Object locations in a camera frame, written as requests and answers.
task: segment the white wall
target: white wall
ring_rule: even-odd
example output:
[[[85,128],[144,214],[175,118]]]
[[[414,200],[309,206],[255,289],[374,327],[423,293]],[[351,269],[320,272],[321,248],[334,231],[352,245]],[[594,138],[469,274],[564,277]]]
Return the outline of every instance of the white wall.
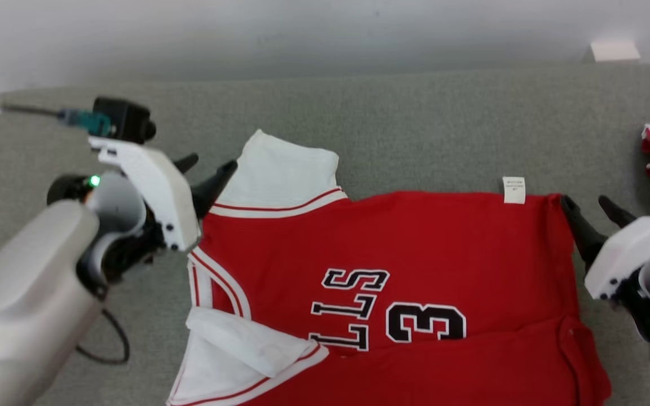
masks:
[[[0,91],[115,80],[650,62],[650,0],[0,0]]]

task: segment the green light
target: green light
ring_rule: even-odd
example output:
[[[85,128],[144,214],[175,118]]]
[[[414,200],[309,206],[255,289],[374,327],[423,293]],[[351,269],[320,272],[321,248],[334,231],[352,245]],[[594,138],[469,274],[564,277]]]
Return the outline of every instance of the green light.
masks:
[[[98,187],[100,180],[101,180],[100,177],[98,177],[97,175],[93,175],[90,178],[90,186],[93,188]]]

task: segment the gray fabric surface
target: gray fabric surface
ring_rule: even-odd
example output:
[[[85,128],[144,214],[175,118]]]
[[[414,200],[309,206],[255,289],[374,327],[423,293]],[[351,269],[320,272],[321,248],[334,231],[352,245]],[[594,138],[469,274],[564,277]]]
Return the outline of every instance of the gray fabric surface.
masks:
[[[523,175],[529,193],[568,193],[603,231],[614,226],[599,211],[600,193],[637,214],[650,212],[639,152],[640,129],[650,122],[648,66],[131,84],[5,98],[88,108],[99,94],[149,106],[158,127],[152,144],[171,157],[198,152],[201,162],[190,180],[238,156],[262,128],[337,152],[338,180],[355,200],[399,189],[498,192],[503,175]],[[102,168],[85,134],[46,119],[1,117],[0,246],[43,208],[57,175]],[[109,307],[132,344],[127,367],[101,367],[72,355],[38,404],[162,404],[186,344],[185,263],[183,255],[166,254],[113,290]],[[580,261],[576,272],[580,281]],[[650,404],[648,349],[629,316],[591,301],[582,286],[579,298],[613,384],[609,404]],[[113,355],[120,350],[102,322],[85,344]]]

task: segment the clothing tag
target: clothing tag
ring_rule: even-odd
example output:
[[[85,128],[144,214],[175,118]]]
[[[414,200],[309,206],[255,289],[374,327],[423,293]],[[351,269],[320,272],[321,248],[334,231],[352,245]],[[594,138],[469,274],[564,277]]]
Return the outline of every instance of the clothing tag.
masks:
[[[523,205],[526,203],[526,178],[520,176],[504,176],[503,192],[505,193],[503,203]]]

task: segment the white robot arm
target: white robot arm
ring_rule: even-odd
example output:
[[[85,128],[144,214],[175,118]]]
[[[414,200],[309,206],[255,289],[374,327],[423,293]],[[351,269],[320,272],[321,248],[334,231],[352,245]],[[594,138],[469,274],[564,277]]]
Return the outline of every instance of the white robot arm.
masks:
[[[650,345],[650,216],[637,219],[606,196],[599,197],[599,203],[608,218],[621,226],[608,239],[588,224],[570,198],[561,201],[586,262],[586,289],[594,299],[626,308]]]
[[[173,163],[142,146],[154,135],[146,109],[100,98],[94,110],[104,115],[88,127],[90,145],[116,170],[56,180],[50,205],[0,251],[0,406],[43,394],[124,272],[196,244],[199,221],[237,168],[229,162],[191,188],[182,173],[196,155]]]

